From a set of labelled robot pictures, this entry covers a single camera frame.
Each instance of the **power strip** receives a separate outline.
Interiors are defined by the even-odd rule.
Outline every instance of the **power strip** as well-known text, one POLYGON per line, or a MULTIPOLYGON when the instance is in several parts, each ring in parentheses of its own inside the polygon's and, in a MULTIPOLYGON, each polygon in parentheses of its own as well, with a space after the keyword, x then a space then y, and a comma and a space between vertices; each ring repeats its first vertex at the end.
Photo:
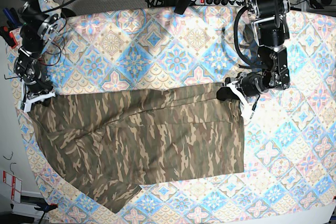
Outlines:
POLYGON ((195 5, 205 5, 205 6, 236 6, 241 7, 243 5, 243 0, 193 0, 195 5))

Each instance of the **tiled pattern fabric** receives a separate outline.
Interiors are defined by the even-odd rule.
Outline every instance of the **tiled pattern fabric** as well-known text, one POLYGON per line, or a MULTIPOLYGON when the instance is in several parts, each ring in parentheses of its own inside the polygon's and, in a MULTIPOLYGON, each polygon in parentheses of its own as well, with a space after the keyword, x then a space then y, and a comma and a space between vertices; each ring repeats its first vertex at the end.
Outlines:
MULTIPOLYGON (((65 52, 48 73, 62 94, 170 89, 222 81, 241 71, 233 45, 237 10, 191 7, 122 10, 68 20, 65 52)), ((204 223, 283 215, 321 207, 336 195, 336 19, 290 12, 291 88, 262 95, 245 125, 245 172, 143 186, 117 215, 60 178, 39 150, 29 118, 17 110, 28 160, 52 222, 204 223)), ((247 16, 244 54, 256 43, 247 16)), ((7 49, 9 73, 17 49, 7 49)), ((47 62, 54 62, 46 56, 47 62)), ((11 80, 20 98, 20 81, 11 80)))

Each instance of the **camouflage pants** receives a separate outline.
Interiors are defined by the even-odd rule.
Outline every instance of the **camouflage pants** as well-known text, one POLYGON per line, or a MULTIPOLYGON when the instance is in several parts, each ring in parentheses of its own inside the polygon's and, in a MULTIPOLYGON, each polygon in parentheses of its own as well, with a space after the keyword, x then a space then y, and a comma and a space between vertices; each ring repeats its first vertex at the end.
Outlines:
POLYGON ((60 95, 29 115, 52 168, 118 212, 139 185, 244 171, 239 102, 218 101, 218 89, 60 95))

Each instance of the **table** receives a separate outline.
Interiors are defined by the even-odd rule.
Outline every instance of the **table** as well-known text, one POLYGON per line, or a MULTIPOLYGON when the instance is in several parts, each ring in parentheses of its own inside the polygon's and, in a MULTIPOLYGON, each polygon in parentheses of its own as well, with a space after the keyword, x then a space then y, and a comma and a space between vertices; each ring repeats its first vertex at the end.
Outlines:
MULTIPOLYGON (((62 94, 170 89, 223 81, 242 71, 233 44, 237 10, 190 7, 122 10, 70 18, 65 53, 48 67, 62 94)), ((243 53, 255 55, 247 15, 243 53)), ((245 125, 245 172, 143 186, 116 215, 53 171, 29 117, 17 110, 23 142, 51 222, 201 223, 264 218, 332 203, 336 195, 336 19, 291 11, 291 88, 262 95, 245 125)), ((20 43, 18 31, 15 36, 20 43)), ((7 48, 9 74, 17 48, 7 48)), ((48 63, 57 56, 46 55, 48 63)), ((11 80, 17 106, 20 81, 11 80)))

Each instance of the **white wall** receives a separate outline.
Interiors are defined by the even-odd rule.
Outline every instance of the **white wall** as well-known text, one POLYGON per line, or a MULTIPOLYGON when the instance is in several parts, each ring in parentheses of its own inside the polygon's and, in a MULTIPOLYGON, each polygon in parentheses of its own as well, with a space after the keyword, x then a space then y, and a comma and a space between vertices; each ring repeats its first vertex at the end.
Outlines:
POLYGON ((22 179, 22 190, 35 193, 35 197, 38 197, 40 192, 23 145, 14 108, 12 88, 10 81, 4 79, 4 74, 8 76, 7 58, 5 41, 0 37, 0 116, 2 116, 0 123, 0 169, 10 173, 9 165, 11 162, 15 162, 16 164, 12 165, 12 170, 15 176, 22 179), (12 152, 14 155, 11 161, 3 158, 3 155, 7 158, 10 157, 12 152))

